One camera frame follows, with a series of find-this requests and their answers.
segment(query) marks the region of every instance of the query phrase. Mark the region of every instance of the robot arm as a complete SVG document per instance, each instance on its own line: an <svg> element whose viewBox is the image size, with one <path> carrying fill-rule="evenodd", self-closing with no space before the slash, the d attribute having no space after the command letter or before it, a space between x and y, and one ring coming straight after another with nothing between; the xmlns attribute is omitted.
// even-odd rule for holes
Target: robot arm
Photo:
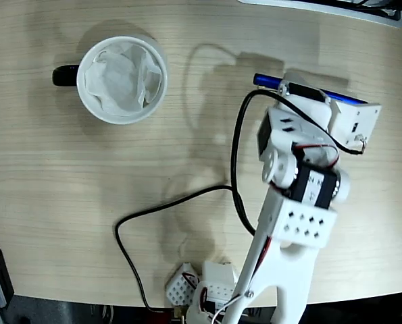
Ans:
<svg viewBox="0 0 402 324"><path fill-rule="evenodd" d="M237 324L244 309L269 286L277 287L278 296L272 323L299 322L316 257L327 245L337 218L330 204L344 202L349 193L349 177L338 167L336 143L347 145L347 149L357 145L365 148L381 110L380 105L331 99L294 74L285 75L278 93L317 125L282 103L266 110L257 145L268 192L232 298L222 307L227 307L222 324ZM281 248L284 243L290 245ZM208 281L211 278L204 277L195 290L188 324L216 320L198 307Z"/></svg>

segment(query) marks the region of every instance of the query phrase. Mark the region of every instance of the mug handle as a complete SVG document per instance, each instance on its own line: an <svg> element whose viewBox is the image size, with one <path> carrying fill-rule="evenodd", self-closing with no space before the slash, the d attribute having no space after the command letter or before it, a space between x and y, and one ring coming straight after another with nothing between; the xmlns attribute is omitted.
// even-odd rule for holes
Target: mug handle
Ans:
<svg viewBox="0 0 402 324"><path fill-rule="evenodd" d="M79 65L59 66L52 72L52 82L56 86L76 86Z"/></svg>

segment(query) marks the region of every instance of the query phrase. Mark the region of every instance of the red wire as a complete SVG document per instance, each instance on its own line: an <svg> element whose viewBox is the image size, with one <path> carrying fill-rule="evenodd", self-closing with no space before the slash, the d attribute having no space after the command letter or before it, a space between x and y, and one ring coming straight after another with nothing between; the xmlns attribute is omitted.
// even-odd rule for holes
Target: red wire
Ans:
<svg viewBox="0 0 402 324"><path fill-rule="evenodd" d="M193 289L196 289L195 284L188 278L188 277L194 277L194 278L196 278L196 279L198 280L198 283L199 283L199 279L198 279L198 277L197 277L196 275L193 275L192 273L189 273L189 272L183 272L181 275L182 275L183 278L185 278L185 280L187 281L187 283L188 283Z"/></svg>
<svg viewBox="0 0 402 324"><path fill-rule="evenodd" d="M272 240L271 236L268 236L265 244L263 245L261 255L259 256L259 258L258 258L258 260L256 262L256 267L255 267L255 270L253 272L253 275L255 275L256 271L261 266L262 261L265 259L267 251L268 251L268 248L270 247L270 244L271 244L271 240Z"/></svg>
<svg viewBox="0 0 402 324"><path fill-rule="evenodd" d="M201 312L203 312L205 309L205 301L207 299L207 293L208 288L207 287L202 288L201 294L199 295L199 308L201 309Z"/></svg>

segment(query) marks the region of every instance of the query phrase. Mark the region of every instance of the wooden table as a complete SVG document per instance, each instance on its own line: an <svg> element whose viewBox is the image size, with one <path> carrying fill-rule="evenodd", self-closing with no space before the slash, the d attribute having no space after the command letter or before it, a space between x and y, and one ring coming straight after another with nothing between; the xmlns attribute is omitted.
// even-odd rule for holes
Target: wooden table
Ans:
<svg viewBox="0 0 402 324"><path fill-rule="evenodd" d="M114 35L165 49L170 87L147 120L95 119L52 70ZM17 294L141 305L117 219L228 182L230 142L255 72L294 69L317 86L384 106L362 157L343 155L346 204L319 257L310 302L402 292L402 29L235 0L0 0L0 245ZM263 202L255 100L238 173L252 223ZM251 236L217 192L122 228L153 306L183 261L241 268ZM276 302L273 291L256 305Z"/></svg>

